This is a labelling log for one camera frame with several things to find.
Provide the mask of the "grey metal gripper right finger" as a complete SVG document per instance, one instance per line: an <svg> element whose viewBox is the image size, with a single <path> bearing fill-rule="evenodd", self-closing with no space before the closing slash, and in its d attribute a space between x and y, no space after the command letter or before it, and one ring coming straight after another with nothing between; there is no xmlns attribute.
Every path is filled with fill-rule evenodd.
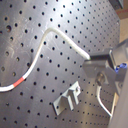
<svg viewBox="0 0 128 128"><path fill-rule="evenodd" d="M101 87L110 85L117 94L121 93L127 71L126 63L111 68L107 61L85 61L83 69L86 75L94 78Z"/></svg>

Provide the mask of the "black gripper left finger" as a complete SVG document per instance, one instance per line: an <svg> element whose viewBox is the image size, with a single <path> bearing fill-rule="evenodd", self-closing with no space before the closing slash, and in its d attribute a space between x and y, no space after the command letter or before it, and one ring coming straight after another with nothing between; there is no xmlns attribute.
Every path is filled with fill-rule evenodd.
<svg viewBox="0 0 128 128"><path fill-rule="evenodd" d="M105 49L102 52L91 53L90 58L92 60L107 60L109 63L112 63L111 49Z"/></svg>

